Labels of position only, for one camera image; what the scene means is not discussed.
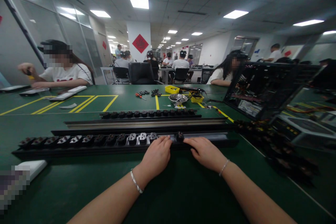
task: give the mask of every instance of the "red screwdriver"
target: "red screwdriver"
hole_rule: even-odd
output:
[[[141,95],[139,95],[138,93],[136,93],[136,94],[135,94],[135,96],[136,96],[136,97],[140,97],[141,99],[144,99],[144,100],[146,100],[145,98],[142,98],[142,96],[141,96]]]

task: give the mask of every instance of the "bracelet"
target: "bracelet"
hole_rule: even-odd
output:
[[[223,173],[223,171],[224,171],[226,165],[227,165],[229,162],[230,162],[230,159],[228,159],[228,160],[226,161],[226,163],[225,163],[225,165],[223,166],[222,170],[221,170],[220,173],[218,174],[220,177],[222,176],[222,173]]]
[[[135,178],[134,178],[134,176],[133,176],[133,172],[132,172],[132,170],[133,170],[133,169],[131,169],[131,178],[132,178],[134,184],[136,185],[136,188],[137,188],[137,190],[139,191],[139,193],[143,193],[143,190],[140,189],[140,187],[138,186],[137,182],[135,181]]]

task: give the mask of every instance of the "metal bowl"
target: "metal bowl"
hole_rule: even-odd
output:
[[[180,105],[188,100],[188,97],[182,94],[171,94],[170,96],[168,96],[168,98],[173,104],[177,105]]]

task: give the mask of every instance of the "green workbench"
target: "green workbench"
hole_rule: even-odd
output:
[[[213,85],[192,85],[203,88],[208,98],[222,100],[226,88]],[[62,104],[51,104],[44,96],[21,97],[17,93],[0,94],[1,170],[18,165],[20,160],[11,154],[25,137],[51,136],[51,130],[67,129],[64,121],[99,119],[102,111],[172,109],[167,96],[144,96],[135,93],[155,88],[163,93],[164,86],[113,85],[91,86]],[[71,110],[60,106],[76,103]],[[187,102],[187,108],[198,109],[202,117],[246,119],[234,109],[220,103],[224,114],[203,104]],[[317,157],[322,175],[313,180],[314,188],[300,185],[278,175],[257,151],[240,135],[235,148],[221,151],[235,162],[263,191],[279,204],[298,223],[334,223],[326,211],[335,213],[335,158],[325,153],[304,150]],[[113,154],[60,158],[52,161],[37,176],[22,196],[6,212],[5,223],[65,223],[98,194],[127,174],[142,159],[144,153]],[[125,223],[248,223],[239,204],[226,183],[212,171],[202,167],[190,151],[174,151],[166,170],[155,178],[139,197]]]

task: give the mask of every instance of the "yellow box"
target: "yellow box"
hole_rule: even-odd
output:
[[[171,93],[171,94],[179,93],[179,91],[180,91],[179,88],[174,87],[174,86],[166,86],[165,90],[166,90],[167,93]]]
[[[204,96],[200,97],[200,98],[196,98],[196,97],[192,97],[190,100],[193,103],[202,103],[204,99]]]

